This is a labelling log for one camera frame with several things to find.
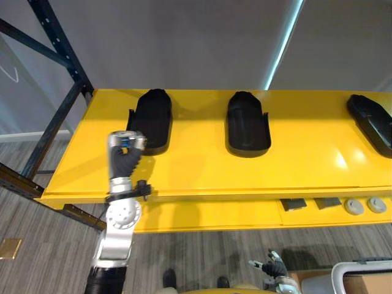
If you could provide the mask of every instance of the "yellow table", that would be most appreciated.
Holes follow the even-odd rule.
[[[126,128],[128,109],[147,90],[95,91],[40,201],[102,203],[108,191],[107,135]],[[379,155],[350,117],[345,91],[252,91],[269,113],[272,146],[242,158],[225,147],[229,90],[168,90],[173,125],[168,150],[145,156],[132,179],[154,193],[144,203],[139,232],[298,227],[392,221],[392,160]],[[392,93],[363,92],[392,112]],[[382,197],[383,214],[366,197]],[[313,198],[356,197],[366,212],[341,206],[319,210]],[[285,212],[280,198],[306,198],[307,208]]]

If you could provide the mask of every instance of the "cardboard box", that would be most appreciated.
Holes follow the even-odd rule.
[[[348,274],[343,284],[346,294],[392,294],[392,273]]]

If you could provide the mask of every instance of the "silver metal joint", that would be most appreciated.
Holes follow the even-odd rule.
[[[132,235],[140,218],[141,205],[135,199],[125,198],[111,202],[106,212],[107,228],[101,233],[92,266],[127,266]]]
[[[109,182],[109,193],[123,193],[132,190],[132,181],[128,177],[113,178]]]

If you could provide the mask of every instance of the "black shoe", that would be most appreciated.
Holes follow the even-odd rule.
[[[167,287],[172,287],[174,289],[177,289],[177,278],[176,278],[176,273],[172,268],[166,269],[164,272],[164,288]]]
[[[218,288],[230,288],[230,283],[225,276],[218,277],[217,281],[217,287]]]

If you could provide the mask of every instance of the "robotic arm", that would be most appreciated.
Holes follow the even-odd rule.
[[[108,138],[110,191],[106,198],[107,228],[99,238],[85,294],[120,294],[126,278],[132,235],[141,217],[135,197],[147,196],[151,186],[139,181],[133,189],[130,176],[145,148],[146,138],[138,132],[113,132]]]

